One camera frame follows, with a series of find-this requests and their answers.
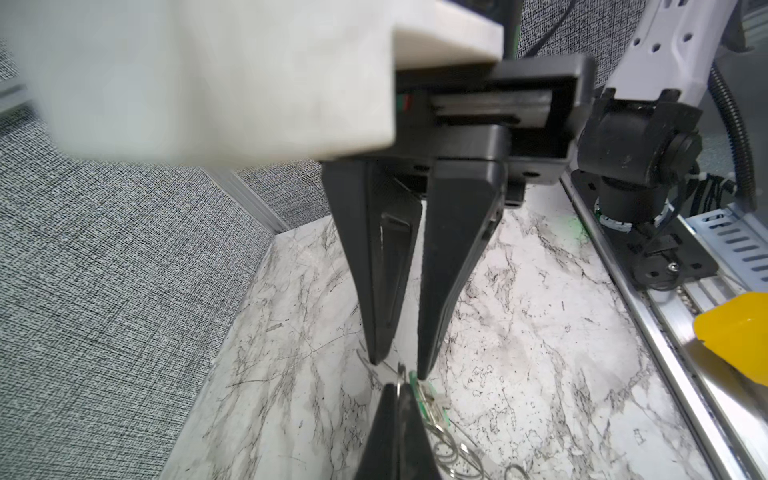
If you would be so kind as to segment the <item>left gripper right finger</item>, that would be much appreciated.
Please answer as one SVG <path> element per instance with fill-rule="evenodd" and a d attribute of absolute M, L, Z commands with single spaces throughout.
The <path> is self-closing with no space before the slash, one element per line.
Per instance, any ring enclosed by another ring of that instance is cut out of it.
<path fill-rule="evenodd" d="M 419 405 L 407 383 L 398 386 L 397 408 L 397 479 L 440 479 Z"/>

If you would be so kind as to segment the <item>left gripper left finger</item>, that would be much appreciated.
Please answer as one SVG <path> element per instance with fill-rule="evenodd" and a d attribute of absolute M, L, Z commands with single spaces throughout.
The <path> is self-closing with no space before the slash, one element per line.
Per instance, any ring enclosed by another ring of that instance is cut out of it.
<path fill-rule="evenodd" d="M 398 478 L 398 391 L 387 384 L 381 394 L 355 480 Z"/>

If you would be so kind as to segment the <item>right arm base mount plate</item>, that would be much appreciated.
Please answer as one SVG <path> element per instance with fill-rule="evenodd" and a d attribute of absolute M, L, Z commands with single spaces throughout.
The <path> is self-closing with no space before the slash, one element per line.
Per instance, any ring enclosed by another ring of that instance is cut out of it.
<path fill-rule="evenodd" d="M 575 170 L 570 180 L 597 222 L 597 232 L 607 241 L 615 263 L 639 290 L 672 290 L 683 283 L 715 275 L 717 261 L 675 213 L 675 201 L 665 199 L 658 215 L 646 223 L 621 222 L 604 213 L 616 200 L 600 197 L 601 178 Z"/>

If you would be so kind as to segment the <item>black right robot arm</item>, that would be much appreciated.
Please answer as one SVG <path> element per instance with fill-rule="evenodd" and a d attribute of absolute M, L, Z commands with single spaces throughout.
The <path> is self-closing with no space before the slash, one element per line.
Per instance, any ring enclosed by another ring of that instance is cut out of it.
<path fill-rule="evenodd" d="M 585 55 L 408 67 L 388 106 L 394 143 L 326 161 L 321 178 L 355 283 L 372 364 L 389 354 L 417 245 L 424 248 L 417 374 L 436 364 L 458 297 L 506 210 L 530 184 L 569 166 L 597 186 L 598 222 L 643 288 L 673 290 L 714 271 L 698 247 L 676 243 L 698 176 L 700 102 L 726 127 L 735 197 L 756 207 L 754 160 L 715 56 L 744 44 L 737 1 L 650 1 L 601 89 Z"/>

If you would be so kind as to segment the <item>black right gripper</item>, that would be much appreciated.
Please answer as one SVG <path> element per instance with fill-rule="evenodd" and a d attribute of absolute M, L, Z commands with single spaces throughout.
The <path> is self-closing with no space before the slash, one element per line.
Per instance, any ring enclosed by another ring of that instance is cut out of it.
<path fill-rule="evenodd" d="M 405 70 L 395 140 L 326 161 L 321 180 L 357 291 L 369 361 L 394 340 L 427 202 L 417 375 L 433 370 L 458 297 L 504 207 L 575 160 L 597 66 L 585 54 Z"/>

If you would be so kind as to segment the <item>green key tag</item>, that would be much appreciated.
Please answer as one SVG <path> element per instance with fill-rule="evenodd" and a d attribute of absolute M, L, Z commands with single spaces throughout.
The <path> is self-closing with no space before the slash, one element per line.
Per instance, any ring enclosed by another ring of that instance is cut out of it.
<path fill-rule="evenodd" d="M 420 380 L 415 370 L 408 373 L 408 382 L 424 422 L 449 428 L 451 422 L 447 412 L 449 408 L 447 397 L 438 393 L 430 382 Z"/>

